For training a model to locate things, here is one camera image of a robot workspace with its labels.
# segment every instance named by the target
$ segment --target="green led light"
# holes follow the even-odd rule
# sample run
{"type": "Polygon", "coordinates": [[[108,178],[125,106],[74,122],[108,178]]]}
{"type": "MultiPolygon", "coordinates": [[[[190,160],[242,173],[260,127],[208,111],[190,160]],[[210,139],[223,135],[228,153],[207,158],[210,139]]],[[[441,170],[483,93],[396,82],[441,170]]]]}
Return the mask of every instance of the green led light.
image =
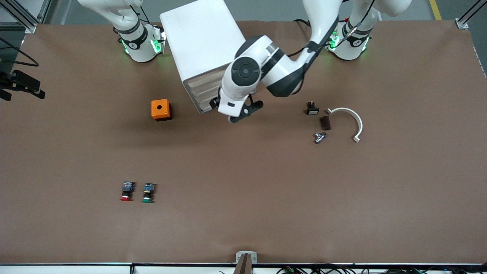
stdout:
{"type": "Polygon", "coordinates": [[[122,40],[122,45],[125,48],[125,53],[129,54],[129,50],[127,49],[127,45],[125,44],[125,42],[123,40],[122,40]]]}
{"type": "Polygon", "coordinates": [[[333,42],[333,47],[336,48],[339,42],[340,42],[340,36],[337,35],[335,37],[335,41],[333,42]]]}
{"type": "Polygon", "coordinates": [[[159,43],[158,41],[154,41],[154,40],[150,40],[150,43],[151,43],[151,45],[154,48],[154,51],[156,53],[161,52],[161,43],[159,43]]]}
{"type": "Polygon", "coordinates": [[[364,47],[362,48],[362,51],[364,51],[364,50],[365,50],[365,47],[367,46],[367,42],[368,42],[368,41],[369,41],[369,38],[367,37],[367,39],[366,39],[366,40],[365,40],[365,42],[364,42],[364,47]]]}

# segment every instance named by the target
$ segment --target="metal fitting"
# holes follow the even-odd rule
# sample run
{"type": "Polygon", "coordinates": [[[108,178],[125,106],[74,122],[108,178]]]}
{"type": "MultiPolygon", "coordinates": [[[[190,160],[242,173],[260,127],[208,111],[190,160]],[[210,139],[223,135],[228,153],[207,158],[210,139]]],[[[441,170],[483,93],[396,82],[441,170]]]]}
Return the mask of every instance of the metal fitting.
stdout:
{"type": "Polygon", "coordinates": [[[321,141],[323,141],[323,139],[325,139],[326,133],[325,132],[321,132],[321,133],[318,132],[318,133],[315,133],[314,136],[316,138],[315,143],[319,144],[319,143],[321,143],[321,141]]]}

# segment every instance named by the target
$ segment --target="small electronic component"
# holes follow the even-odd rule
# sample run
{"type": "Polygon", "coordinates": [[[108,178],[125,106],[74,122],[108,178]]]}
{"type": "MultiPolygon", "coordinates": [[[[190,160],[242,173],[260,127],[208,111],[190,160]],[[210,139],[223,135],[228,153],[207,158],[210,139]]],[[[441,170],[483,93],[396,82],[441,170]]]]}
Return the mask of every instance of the small electronic component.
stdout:
{"type": "Polygon", "coordinates": [[[156,121],[167,121],[172,119],[171,104],[167,99],[154,100],[151,103],[152,118],[156,121]]]}
{"type": "Polygon", "coordinates": [[[315,144],[319,144],[321,143],[321,141],[323,141],[323,139],[325,139],[326,137],[326,133],[325,132],[321,132],[321,133],[315,133],[314,137],[316,138],[315,139],[315,144]]]}
{"type": "Polygon", "coordinates": [[[308,109],[306,110],[306,115],[316,115],[319,112],[319,108],[315,107],[315,102],[310,101],[306,103],[308,109]]]}
{"type": "Polygon", "coordinates": [[[142,202],[144,203],[152,203],[152,194],[154,194],[155,191],[155,184],[149,184],[146,183],[144,187],[144,198],[142,199],[142,202]]]}
{"type": "Polygon", "coordinates": [[[319,123],[321,125],[321,130],[330,130],[332,129],[330,125],[330,117],[329,116],[323,116],[319,119],[319,123]]]}
{"type": "Polygon", "coordinates": [[[122,187],[122,197],[120,198],[121,201],[124,202],[131,202],[132,201],[132,192],[135,187],[135,183],[132,182],[124,182],[122,187]]]}

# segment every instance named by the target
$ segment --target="white semicircular bracket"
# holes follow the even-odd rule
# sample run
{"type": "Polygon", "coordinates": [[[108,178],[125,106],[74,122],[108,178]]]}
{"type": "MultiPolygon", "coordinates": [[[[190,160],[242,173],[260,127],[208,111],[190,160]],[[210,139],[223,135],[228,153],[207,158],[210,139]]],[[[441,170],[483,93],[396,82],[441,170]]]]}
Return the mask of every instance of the white semicircular bracket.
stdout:
{"type": "Polygon", "coordinates": [[[362,123],[362,119],[357,114],[357,112],[355,112],[355,111],[353,111],[353,110],[351,110],[349,108],[335,108],[334,110],[328,109],[326,112],[328,112],[328,114],[332,114],[332,113],[337,112],[337,111],[346,112],[346,113],[352,115],[355,118],[355,120],[357,121],[357,124],[358,124],[358,132],[354,136],[354,141],[358,143],[360,141],[360,138],[358,136],[360,135],[360,133],[362,133],[362,128],[364,126],[363,123],[362,123]]]}

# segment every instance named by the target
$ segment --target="gray floor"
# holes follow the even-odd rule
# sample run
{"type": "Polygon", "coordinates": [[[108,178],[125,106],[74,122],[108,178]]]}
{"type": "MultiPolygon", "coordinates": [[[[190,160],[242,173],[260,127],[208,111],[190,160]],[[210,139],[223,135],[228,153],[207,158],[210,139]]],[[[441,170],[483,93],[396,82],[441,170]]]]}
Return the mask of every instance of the gray floor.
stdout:
{"type": "MultiPolygon", "coordinates": [[[[159,21],[159,15],[194,0],[145,0],[143,7],[150,21],[159,21]]],[[[308,17],[300,0],[225,0],[235,20],[292,21],[308,17]]],[[[65,24],[108,24],[95,12],[72,0],[65,24]]],[[[350,15],[352,3],[347,2],[340,8],[340,18],[350,15]]],[[[392,19],[386,15],[384,20],[433,20],[428,0],[413,0],[406,12],[392,19]]]]}
{"type": "MultiPolygon", "coordinates": [[[[436,0],[442,19],[460,18],[476,0],[436,0]]],[[[477,12],[468,21],[468,30],[472,33],[473,44],[484,69],[487,66],[487,6],[477,12]]]]}

